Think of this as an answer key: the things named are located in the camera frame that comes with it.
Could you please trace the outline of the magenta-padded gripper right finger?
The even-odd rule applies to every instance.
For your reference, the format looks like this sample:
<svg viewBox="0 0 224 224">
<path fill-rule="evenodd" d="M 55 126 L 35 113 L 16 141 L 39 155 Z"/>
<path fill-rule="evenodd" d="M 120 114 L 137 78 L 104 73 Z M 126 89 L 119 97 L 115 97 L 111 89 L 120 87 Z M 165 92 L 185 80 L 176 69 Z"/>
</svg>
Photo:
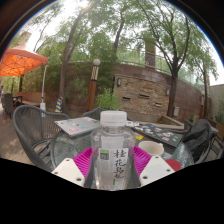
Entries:
<svg viewBox="0 0 224 224">
<path fill-rule="evenodd" d="M 174 169 L 160 156 L 151 156 L 134 147 L 134 168 L 131 177 L 133 188 L 143 187 L 174 173 Z"/>
</svg>

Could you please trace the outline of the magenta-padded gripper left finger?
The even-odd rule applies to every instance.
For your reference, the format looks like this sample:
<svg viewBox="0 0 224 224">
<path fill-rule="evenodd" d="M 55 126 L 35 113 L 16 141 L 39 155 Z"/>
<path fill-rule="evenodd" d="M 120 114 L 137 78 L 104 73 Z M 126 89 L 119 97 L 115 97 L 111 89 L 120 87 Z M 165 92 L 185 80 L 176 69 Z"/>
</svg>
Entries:
<svg viewBox="0 0 224 224">
<path fill-rule="evenodd" d="M 88 148 L 74 158 L 65 158 L 52 173 L 78 186 L 90 188 L 93 184 L 91 153 L 92 149 Z"/>
</svg>

